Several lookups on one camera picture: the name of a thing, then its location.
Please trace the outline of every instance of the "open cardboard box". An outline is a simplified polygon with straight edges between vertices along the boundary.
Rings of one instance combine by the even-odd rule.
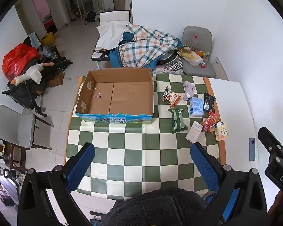
[[[82,86],[76,114],[88,122],[150,124],[153,95],[150,68],[91,70]]]

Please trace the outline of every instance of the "plastic bottle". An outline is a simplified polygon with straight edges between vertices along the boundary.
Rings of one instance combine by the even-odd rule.
[[[197,43],[198,43],[197,36],[195,36],[195,38],[192,40],[192,44],[191,44],[191,48],[192,48],[193,51],[196,50]]]

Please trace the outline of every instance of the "checkered tablecloth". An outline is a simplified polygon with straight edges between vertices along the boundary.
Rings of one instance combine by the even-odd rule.
[[[194,97],[204,98],[207,92],[202,77],[153,75],[154,114],[150,125],[85,122],[72,115],[66,161],[86,142],[95,146],[95,158],[77,191],[108,199],[127,199],[159,188],[178,187],[200,193],[207,191],[202,177],[190,157],[191,143],[185,139],[189,130],[171,134],[169,102],[161,101],[165,88],[184,96],[183,82],[195,85]],[[194,118],[189,103],[180,99],[177,108],[184,109],[185,125],[190,129]],[[202,129],[198,142],[219,160],[219,143],[215,133]]]

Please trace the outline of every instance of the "dark fuzzy clothing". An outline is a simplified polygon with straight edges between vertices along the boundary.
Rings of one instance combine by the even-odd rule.
[[[207,205],[193,191],[159,189],[127,201],[117,201],[101,226],[193,225]]]

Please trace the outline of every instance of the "blue tissue package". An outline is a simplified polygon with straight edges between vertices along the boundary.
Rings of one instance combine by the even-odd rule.
[[[190,98],[190,115],[202,116],[203,115],[203,105],[202,99],[200,98]]]

